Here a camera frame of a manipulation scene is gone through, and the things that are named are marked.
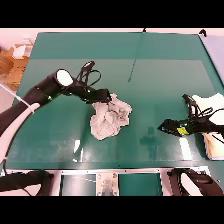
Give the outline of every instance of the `green tabletop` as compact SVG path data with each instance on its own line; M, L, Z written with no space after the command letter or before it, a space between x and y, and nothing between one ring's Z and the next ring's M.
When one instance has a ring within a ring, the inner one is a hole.
M209 161L200 134L187 137L192 160L184 161L179 138L157 127L185 119L183 94L224 93L198 35L159 33L38 34L19 96L58 68L76 76L89 60L102 73L94 88L108 88L132 106L130 125L98 141L90 133L91 105L59 96L32 115L12 144L14 169L150 168L209 165L223 180L222 161ZM75 140L80 140L74 153Z

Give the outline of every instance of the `yellow-green tape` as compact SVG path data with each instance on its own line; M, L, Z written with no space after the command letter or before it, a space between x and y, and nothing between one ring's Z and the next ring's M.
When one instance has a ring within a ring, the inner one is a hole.
M186 131L185 127L183 127L183 128L177 128L177 131L178 131L181 135L189 135L189 133Z

